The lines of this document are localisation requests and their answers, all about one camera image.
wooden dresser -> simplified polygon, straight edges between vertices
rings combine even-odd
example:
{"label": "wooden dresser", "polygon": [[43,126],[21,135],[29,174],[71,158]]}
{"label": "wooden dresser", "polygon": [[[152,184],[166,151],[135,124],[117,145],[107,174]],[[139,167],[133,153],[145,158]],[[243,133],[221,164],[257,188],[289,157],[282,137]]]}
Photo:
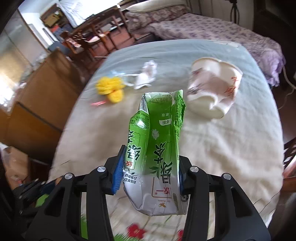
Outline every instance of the wooden dresser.
{"label": "wooden dresser", "polygon": [[27,79],[10,113],[0,109],[0,142],[52,163],[71,110],[83,90],[77,69],[56,49]]}

green tea carton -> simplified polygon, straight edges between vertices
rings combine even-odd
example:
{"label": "green tea carton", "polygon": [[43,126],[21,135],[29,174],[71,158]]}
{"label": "green tea carton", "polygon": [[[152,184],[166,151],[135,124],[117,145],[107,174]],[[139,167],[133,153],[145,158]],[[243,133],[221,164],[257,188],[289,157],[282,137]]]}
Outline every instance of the green tea carton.
{"label": "green tea carton", "polygon": [[124,190],[135,209],[149,216],[187,212],[178,175],[182,96],[182,90],[145,93],[129,123]]}

curtain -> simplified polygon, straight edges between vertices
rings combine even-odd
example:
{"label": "curtain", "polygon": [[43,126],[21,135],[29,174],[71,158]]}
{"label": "curtain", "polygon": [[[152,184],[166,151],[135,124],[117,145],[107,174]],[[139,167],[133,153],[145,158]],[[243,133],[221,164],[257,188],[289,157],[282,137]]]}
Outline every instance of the curtain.
{"label": "curtain", "polygon": [[63,11],[73,28],[82,24],[93,14],[98,14],[114,5],[120,0],[94,1],[94,0],[60,0],[57,6]]}

mattress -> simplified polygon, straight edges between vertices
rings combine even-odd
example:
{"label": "mattress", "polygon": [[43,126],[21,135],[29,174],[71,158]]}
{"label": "mattress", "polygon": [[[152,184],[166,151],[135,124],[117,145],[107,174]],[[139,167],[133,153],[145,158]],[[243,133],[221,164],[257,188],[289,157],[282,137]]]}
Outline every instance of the mattress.
{"label": "mattress", "polygon": [[[197,39],[179,39],[135,45],[112,53],[83,90],[58,144],[49,180],[65,173],[87,174],[115,156],[127,143],[128,124],[144,92],[186,93],[190,67],[201,57],[230,62],[243,72],[233,106],[221,119],[208,120],[185,110],[179,139],[179,154],[205,172],[230,173],[268,225],[282,186],[283,140],[279,114],[266,79],[250,53],[239,44]],[[144,62],[158,63],[156,80],[149,88],[126,87],[122,102],[91,103],[98,96],[97,80],[112,71],[139,73]],[[149,217],[136,211],[123,187],[107,195],[115,240],[180,240],[186,216]],[[208,237],[214,233],[214,197],[210,196]]]}

yellow cleaning ball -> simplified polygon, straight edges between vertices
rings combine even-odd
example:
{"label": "yellow cleaning ball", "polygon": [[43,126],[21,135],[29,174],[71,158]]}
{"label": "yellow cleaning ball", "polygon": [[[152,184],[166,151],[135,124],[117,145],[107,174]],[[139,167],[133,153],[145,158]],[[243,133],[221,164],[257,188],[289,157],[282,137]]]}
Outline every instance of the yellow cleaning ball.
{"label": "yellow cleaning ball", "polygon": [[107,97],[112,103],[118,103],[123,99],[123,90],[120,89],[113,91],[112,93],[108,94]]}
{"label": "yellow cleaning ball", "polygon": [[122,83],[122,80],[119,77],[113,77],[113,78],[102,77],[98,80],[96,84],[96,88],[97,88],[98,94],[107,95],[116,90],[120,90],[124,88],[124,84]]}

